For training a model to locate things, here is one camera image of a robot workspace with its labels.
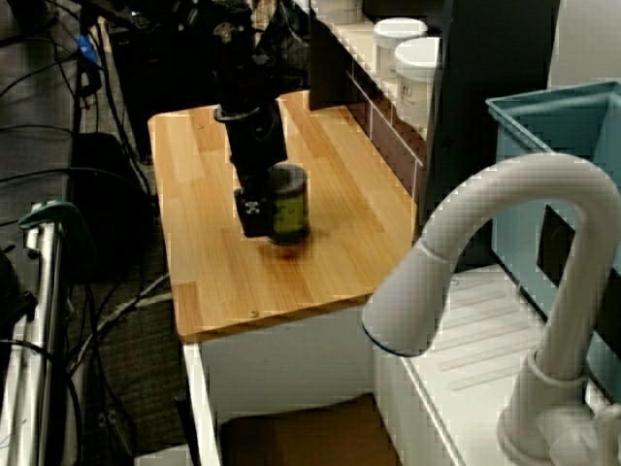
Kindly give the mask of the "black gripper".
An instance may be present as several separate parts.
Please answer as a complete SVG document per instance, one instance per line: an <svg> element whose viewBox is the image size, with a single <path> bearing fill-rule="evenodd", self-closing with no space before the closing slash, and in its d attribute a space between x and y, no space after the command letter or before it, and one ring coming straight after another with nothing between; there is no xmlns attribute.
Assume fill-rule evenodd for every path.
<svg viewBox="0 0 621 466"><path fill-rule="evenodd" d="M243 232L248 238L271 235L271 201L265 191L251 191L267 180L268 171L287 159L282 119L278 106L260 106L246 113L214 111L226 128L230 161L242 188L234 199Z"/></svg>

